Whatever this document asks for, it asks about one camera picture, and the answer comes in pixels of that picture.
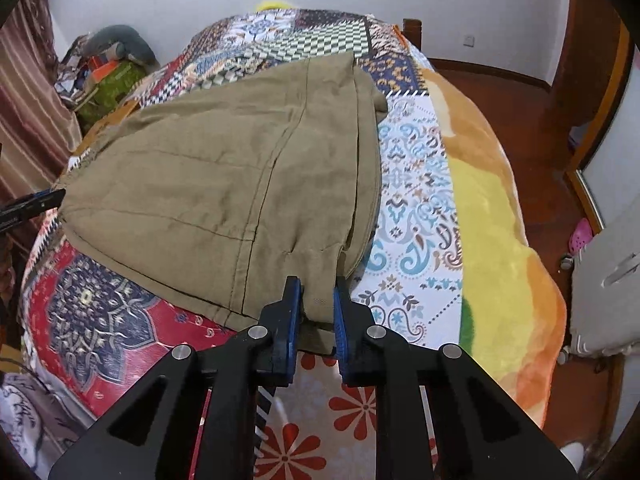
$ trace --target green bag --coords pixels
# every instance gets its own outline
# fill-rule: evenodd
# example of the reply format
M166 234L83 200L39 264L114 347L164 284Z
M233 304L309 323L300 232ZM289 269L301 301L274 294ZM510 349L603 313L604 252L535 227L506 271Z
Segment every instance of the green bag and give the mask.
M96 121L113 112L145 75L140 65L123 61L105 76L74 110L82 133L86 134Z

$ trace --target striped curtain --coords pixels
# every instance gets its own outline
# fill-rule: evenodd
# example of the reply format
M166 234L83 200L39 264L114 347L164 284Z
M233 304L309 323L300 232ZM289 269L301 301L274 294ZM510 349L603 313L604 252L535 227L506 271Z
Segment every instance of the striped curtain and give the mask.
M53 88L58 60L47 0L20 0L0 29L0 206L46 189L82 136ZM12 231L29 250L36 223Z

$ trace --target seam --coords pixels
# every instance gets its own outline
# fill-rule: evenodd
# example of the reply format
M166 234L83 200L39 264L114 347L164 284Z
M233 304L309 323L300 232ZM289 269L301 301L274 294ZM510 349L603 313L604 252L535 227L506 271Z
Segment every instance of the seam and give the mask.
M358 83L356 81L356 75L354 71L355 60L353 60L353 64L351 65L351 76L353 77L353 91L356 95L356 150L355 150L355 158L356 158L356 179L355 179L355 190L354 190L354 200L353 200L353 214L351 215L351 227L347 231L346 237L342 240L342 252L346 254L348 248L351 246L353 242L353 233L356 227L356 213L358 210L358 178L360 176L360 94L358 94Z
M376 144L376 149L374 150L376 155L376 163L377 163L377 167L380 169L380 172L382 172L382 157L380 154L380 137L379 137L379 133L378 133L378 122L376 121L376 109L375 106L373 108L373 121L374 123L376 123L376 140L378 141ZM361 249L358 252L358 257L354 259L354 263L351 266L351 268L348 269L348 272L345 272L345 277L350 276L358 267L358 264L360 263L360 261L362 260L362 257L364 256L364 253L366 252L368 246L369 246L369 239L371 238L371 232L373 231L373 225L375 223L376 220L376 211L379 211L380 209L380 201L382 199L380 193L382 191L382 176L380 178L376 178L376 189L374 192L374 196L378 197L378 199L373 200L371 207L369 209L369 219L367 221L367 229L365 230L365 235L367 236L367 239L364 241L364 243L362 243Z
M185 222L183 220L178 220L177 218L173 218L171 216L164 216L164 215L156 215L156 214L150 214L150 213L136 213L133 211L124 211L121 209L114 209L114 208L106 208L106 207L78 207L78 208L73 208L71 210L69 210L68 208L64 211L65 215L69 214L69 213L76 213L76 212L81 212L81 211L113 211L116 213L121 213L121 214L128 214L128 215L135 215L135 216L145 216L145 217L151 217L151 218L164 218L165 220L173 220L174 222L178 222L179 224L184 224L184 225L188 225L189 227L193 227L195 229L200 229L201 231L205 231L207 233L211 233L213 235L216 236L222 236L223 238L229 238L230 240L238 240L240 242L250 242L251 240L248 238L239 238L239 237L235 237L235 236L231 236L231 235L225 235L216 231L212 231L210 229L205 229L204 227L201 227L199 225L195 225L195 224L190 224L188 222Z
M123 152L122 154L127 155L127 153L149 153L149 152L163 153L165 155L172 155L172 156L180 156L183 158L199 160L201 162L208 162L209 164L217 164L219 166L231 166L233 168L252 168L254 170L261 169L259 166L252 166L251 164L232 164L229 162L220 162L219 160L211 160L210 158L203 158L201 156L195 156L195 155L184 155L182 153L172 153L166 150L158 150L157 148L151 148L150 150L128 150L126 152Z
M82 238L78 233L76 233L75 231L72 230L72 236L77 237L79 240L82 240L83 243L93 247L88 241L86 241L84 238ZM159 285L165 286L166 288L170 288L171 290L174 290L175 292L179 292L180 294L183 294L184 296L187 296L188 298L193 298L195 300L199 300L202 301L203 303L208 303L210 305L219 307L219 308L224 308L228 310L228 307L226 306L222 306L220 304L214 303L213 301L209 301L209 300L205 300L204 298L201 298L200 296L196 296L195 294L189 294L188 292L184 292L183 290L180 290L179 288L175 288L171 285L168 285L166 283L162 283L159 282L158 280L156 280L155 278L152 278L151 276L148 276L147 274L145 274L144 272L140 272L139 270L135 270L132 269L131 267L129 267L127 264L123 264L122 262L116 260L115 258L112 258L111 256L107 256L106 254L104 254L102 251L96 249L96 251L98 251L100 253L101 256L104 256L106 258L108 258L109 260L112 260L113 262L115 262L116 264L125 267L126 269L129 269L131 272L134 272L136 274L139 274L140 276L144 276L146 279L151 280L154 283L158 283Z
M282 153L282 150L284 150L285 146L287 145L287 143L289 142L289 139L291 138L291 136L294 134L295 130L298 128L298 126L300 126L300 122L302 121L302 116L305 114L306 111L306 104L307 104L307 100L308 100L308 83L309 83L309 60L306 60L306 70L305 70L305 95L304 95L304 102L302 105L302 110L300 111L300 115L298 116L298 119L296 120L295 125L291 126L291 133L289 134L289 137L287 137L287 139L285 140L284 144L282 145L282 147L280 148L278 155L280 155L280 153ZM284 137L287 133L287 131L289 130L289 128L286 128L284 130L284 132L282 133L282 136ZM269 155L269 161L274 157L274 153L276 152L276 150L278 149L278 143L276 143L276 145L273 147L273 149L271 150L271 153ZM269 179L267 181L267 185L266 185L266 190L264 191L264 197L262 197L262 203L260 204L260 210L258 211L258 221L256 224L256 232L258 231L258 225L260 223L260 215L262 213L262 208L264 206L264 202L267 199L267 193L269 192L269 184L271 182L271 177L273 176L273 170L275 169L276 166L276 161L278 159L278 155L275 156L275 159L273 160L273 165L270 168L270 175L269 175ZM246 227L249 224L249 219L251 217L251 212L254 209L255 206L255 199L256 196L258 194L258 189L260 187L260 183L262 181L262 178L264 176L264 172L265 170L267 170L268 167L268 163L265 164L264 168L262 169L262 173L260 174L260 180L258 181L258 186L255 187L255 192L254 192L254 197L251 201L251 209L249 209L249 214L247 215L246 218L246 223L244 224L244 230L246 231ZM255 242L255 235L254 235L254 239L252 240L251 246L249 248L249 258L248 258L248 263L247 266L250 266L251 264L251 254L253 252L253 248L254 248L254 242ZM236 264L235 264L235 270L234 270L234 281L231 285L231 294L229 295L229 307L231 307L231 300L234 296L234 292L236 291L236 275L238 274L238 261L240 260L240 253L242 252L242 245L238 248L238 254L236 255ZM248 272L248 267L247 267L247 273L246 276L244 278L244 290L242 292L242 307L241 307L241 312L244 310L244 297L246 296L246 282L249 276L249 272Z

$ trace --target bed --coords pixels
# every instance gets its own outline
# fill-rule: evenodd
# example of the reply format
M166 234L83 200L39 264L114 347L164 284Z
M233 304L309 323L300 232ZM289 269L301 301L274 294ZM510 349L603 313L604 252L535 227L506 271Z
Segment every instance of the bed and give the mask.
M157 105L345 50L354 51L389 108L378 128L380 214L352 298L412 344L459 343L542 426L564 302L527 245L513 174L491 126L398 27L332 10L235 16L197 34L128 100ZM0 404L3 427L39 472L169 348L187 342L201 350L232 335L76 251L55 210L28 261L22 323L26 361L73 421L29 432L23 416ZM36 393L14 390L15 406L38 411ZM341 385L335 359L299 352L294 384L260 395L256 478L374 478L374 391ZM37 444L43 434L46 450Z

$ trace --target wooden bedpost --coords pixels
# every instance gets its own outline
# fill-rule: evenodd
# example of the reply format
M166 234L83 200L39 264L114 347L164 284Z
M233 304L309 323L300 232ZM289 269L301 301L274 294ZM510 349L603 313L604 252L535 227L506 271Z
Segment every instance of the wooden bedpost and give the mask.
M422 49L422 22L413 18L402 20L402 35L413 43L418 50Z

